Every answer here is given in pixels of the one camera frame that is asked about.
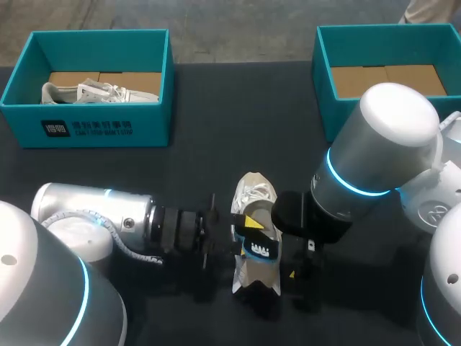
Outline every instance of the yellow label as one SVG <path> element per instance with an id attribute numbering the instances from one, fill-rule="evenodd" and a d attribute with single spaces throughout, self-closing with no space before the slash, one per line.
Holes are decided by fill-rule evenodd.
<path id="1" fill-rule="evenodd" d="M 252 229 L 264 229 L 264 226 L 257 223 L 255 220 L 253 220 L 249 216 L 245 216 L 245 227 L 250 227 Z"/>

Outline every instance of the box logo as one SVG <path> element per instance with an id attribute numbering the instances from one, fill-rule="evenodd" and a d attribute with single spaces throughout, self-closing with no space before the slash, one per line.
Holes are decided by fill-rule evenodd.
<path id="1" fill-rule="evenodd" d="M 63 120 L 42 120 L 42 126 L 48 137 L 71 136 Z"/>

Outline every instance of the cardboard insert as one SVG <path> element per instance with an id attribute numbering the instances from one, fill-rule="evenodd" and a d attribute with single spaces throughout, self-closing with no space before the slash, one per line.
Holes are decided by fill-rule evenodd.
<path id="1" fill-rule="evenodd" d="M 342 99 L 361 97 L 373 85 L 389 81 L 406 85 L 424 96 L 447 96 L 433 65 L 332 67 L 331 72 Z"/>

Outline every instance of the person's leg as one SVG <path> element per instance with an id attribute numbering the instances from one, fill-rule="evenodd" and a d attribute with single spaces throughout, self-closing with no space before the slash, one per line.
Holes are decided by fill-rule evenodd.
<path id="1" fill-rule="evenodd" d="M 448 23 L 461 0 L 411 0 L 400 23 Z"/>

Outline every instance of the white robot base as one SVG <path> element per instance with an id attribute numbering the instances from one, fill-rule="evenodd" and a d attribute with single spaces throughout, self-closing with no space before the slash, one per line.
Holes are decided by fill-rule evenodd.
<path id="1" fill-rule="evenodd" d="M 124 303 L 97 270 L 0 202 L 0 345 L 123 346 Z"/>

